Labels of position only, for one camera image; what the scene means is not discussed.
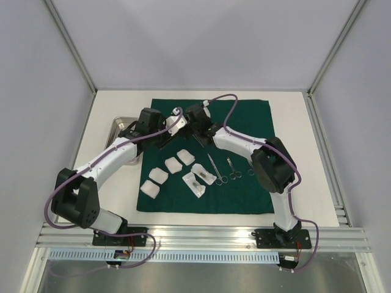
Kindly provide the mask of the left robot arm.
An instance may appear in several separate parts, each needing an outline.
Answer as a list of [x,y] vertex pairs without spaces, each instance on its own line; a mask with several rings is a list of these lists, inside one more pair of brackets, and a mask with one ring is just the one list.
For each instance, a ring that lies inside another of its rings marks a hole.
[[64,168],[58,173],[55,189],[44,207],[46,222],[53,228],[61,228],[50,220],[48,213],[52,212],[68,220],[69,228],[90,228],[105,234],[113,244],[124,243],[128,222],[101,208],[99,189],[120,167],[152,147],[164,147],[177,135],[184,134],[188,125],[180,107],[168,117],[156,109],[143,109],[139,118],[96,158],[75,170]]

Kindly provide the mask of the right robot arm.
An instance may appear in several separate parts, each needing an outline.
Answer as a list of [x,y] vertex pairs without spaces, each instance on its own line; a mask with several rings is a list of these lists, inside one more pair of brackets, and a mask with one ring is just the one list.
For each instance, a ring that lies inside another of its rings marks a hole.
[[189,131],[202,144],[235,153],[253,166],[258,182],[271,196],[274,209],[274,238],[282,247],[298,239],[301,221],[293,212],[291,189],[296,164],[278,137],[258,139],[219,123],[213,123],[208,109],[195,104],[186,109]]

